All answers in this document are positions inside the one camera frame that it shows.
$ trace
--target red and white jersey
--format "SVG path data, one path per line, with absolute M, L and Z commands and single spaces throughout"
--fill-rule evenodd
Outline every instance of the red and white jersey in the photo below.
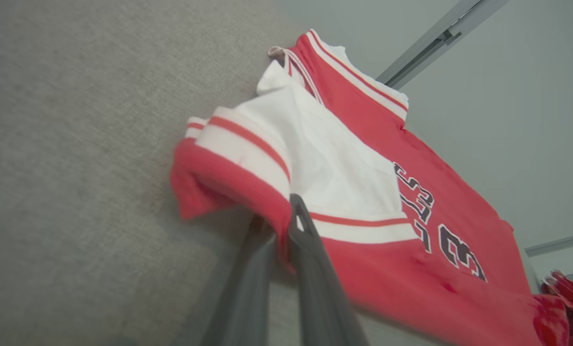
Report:
M 403 129 L 408 99 L 314 31 L 257 98 L 190 118 L 172 186 L 184 218 L 241 203 L 286 257 L 302 196 L 356 304 L 459 345 L 563 345 L 561 300 L 532 296 L 513 238 L 480 195 Z

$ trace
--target gray fabric surface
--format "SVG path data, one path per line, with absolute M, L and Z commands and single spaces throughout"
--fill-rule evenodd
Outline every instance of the gray fabric surface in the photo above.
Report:
M 0 345 L 195 345 L 250 213 L 181 221 L 186 118 L 254 95 L 307 28 L 269 0 L 0 0 Z M 293 278 L 271 345 L 298 345 Z M 431 345 L 363 316 L 373 345 Z

